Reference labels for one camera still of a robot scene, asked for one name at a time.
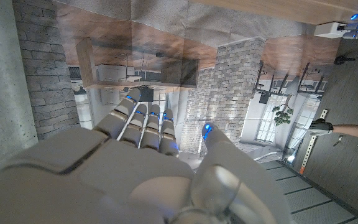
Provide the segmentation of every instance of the wooden ceiling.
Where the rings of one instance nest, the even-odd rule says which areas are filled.
[[[191,0],[239,11],[279,17],[308,24],[350,22],[358,0]]]
[[[96,65],[126,65],[142,70],[161,71],[165,63],[182,58],[200,59],[200,69],[215,66],[216,50],[193,40],[162,32],[153,27],[89,12],[55,2],[57,21],[67,64],[78,65],[75,46],[92,40]],[[156,57],[157,52],[164,57]]]
[[[312,76],[315,73],[315,78],[329,75],[340,41],[340,38],[329,39],[312,35],[269,39],[265,43],[261,58],[264,64],[268,65],[264,68],[268,74],[262,78],[269,79],[273,70],[275,77],[284,77],[285,74],[300,76],[308,62],[308,71]]]

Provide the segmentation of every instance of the robotic hand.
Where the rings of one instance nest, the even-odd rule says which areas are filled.
[[[326,120],[323,118],[312,121],[309,127],[310,136],[322,136],[325,134],[330,134],[333,130],[333,124],[326,122]]]
[[[93,130],[74,128],[0,170],[0,223],[271,223],[290,212],[280,187],[213,123],[196,174],[177,158],[172,112],[132,90]]]

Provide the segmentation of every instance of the brick column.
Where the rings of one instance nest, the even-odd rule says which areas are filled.
[[[39,140],[79,126],[55,6],[47,0],[13,0],[24,71]]]
[[[261,39],[219,47],[215,67],[199,72],[197,89],[189,91],[181,151],[200,150],[204,155],[201,128],[207,121],[239,144],[263,47]]]

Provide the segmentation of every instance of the green plant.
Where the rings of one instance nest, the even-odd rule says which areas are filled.
[[[287,98],[287,102],[283,105],[280,106],[275,106],[273,108],[273,112],[276,112],[276,117],[274,118],[274,121],[276,123],[276,126],[280,125],[280,124],[289,124],[291,123],[290,119],[291,116],[290,114],[293,114],[293,109],[288,107],[288,101],[289,98],[291,97],[291,95]]]

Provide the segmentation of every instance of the black glove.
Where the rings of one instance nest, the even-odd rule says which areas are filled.
[[[310,136],[322,136],[324,134],[332,133],[334,130],[333,124],[326,122],[323,118],[312,121],[309,127]]]

